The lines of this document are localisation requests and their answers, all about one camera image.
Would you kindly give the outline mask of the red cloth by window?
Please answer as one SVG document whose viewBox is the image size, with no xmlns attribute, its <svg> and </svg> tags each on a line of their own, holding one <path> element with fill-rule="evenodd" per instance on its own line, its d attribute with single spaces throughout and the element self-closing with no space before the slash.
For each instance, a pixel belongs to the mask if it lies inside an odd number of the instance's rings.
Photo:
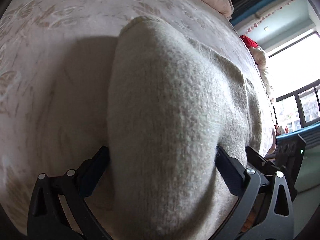
<svg viewBox="0 0 320 240">
<path fill-rule="evenodd" d="M 251 47 L 258 48 L 259 47 L 257 42 L 253 41 L 252 39 L 250 39 L 246 35 L 240 35 L 240 38 L 242 39 L 242 41 L 244 42 L 244 44 L 247 48 L 251 48 Z"/>
</svg>

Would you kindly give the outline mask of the window with black frame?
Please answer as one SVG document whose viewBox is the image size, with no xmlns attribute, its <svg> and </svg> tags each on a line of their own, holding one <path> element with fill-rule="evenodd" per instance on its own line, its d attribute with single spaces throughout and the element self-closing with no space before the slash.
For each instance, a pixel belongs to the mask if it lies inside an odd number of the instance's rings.
<svg viewBox="0 0 320 240">
<path fill-rule="evenodd" d="M 276 123 L 285 133 L 295 132 L 319 118 L 319 85 L 293 92 L 319 80 L 319 35 L 307 37 L 271 54 L 270 74 Z"/>
</svg>

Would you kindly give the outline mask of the cream knit sweater black hearts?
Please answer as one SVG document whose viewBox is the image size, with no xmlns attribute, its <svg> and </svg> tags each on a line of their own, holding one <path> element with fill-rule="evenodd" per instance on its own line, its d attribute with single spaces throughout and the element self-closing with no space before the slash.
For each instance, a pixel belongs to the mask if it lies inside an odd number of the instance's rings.
<svg viewBox="0 0 320 240">
<path fill-rule="evenodd" d="M 120 32 L 107 126 L 121 239 L 208 239 L 236 201 L 217 146 L 246 165 L 245 147 L 261 143 L 257 94 L 240 69 L 151 17 Z"/>
</svg>

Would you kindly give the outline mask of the pink butterfly bed blanket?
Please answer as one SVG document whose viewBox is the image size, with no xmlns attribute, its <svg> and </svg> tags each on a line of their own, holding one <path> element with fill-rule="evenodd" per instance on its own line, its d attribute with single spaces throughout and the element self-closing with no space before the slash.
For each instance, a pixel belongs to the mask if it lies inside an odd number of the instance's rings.
<svg viewBox="0 0 320 240">
<path fill-rule="evenodd" d="M 229 20 L 203 1 L 12 0 L 1 18 L 1 206 L 22 235 L 38 174 L 62 174 L 108 143 L 114 49 L 139 16 L 161 18 L 236 64 L 262 114 L 250 145 L 259 153 L 271 146 L 253 58 Z"/>
</svg>

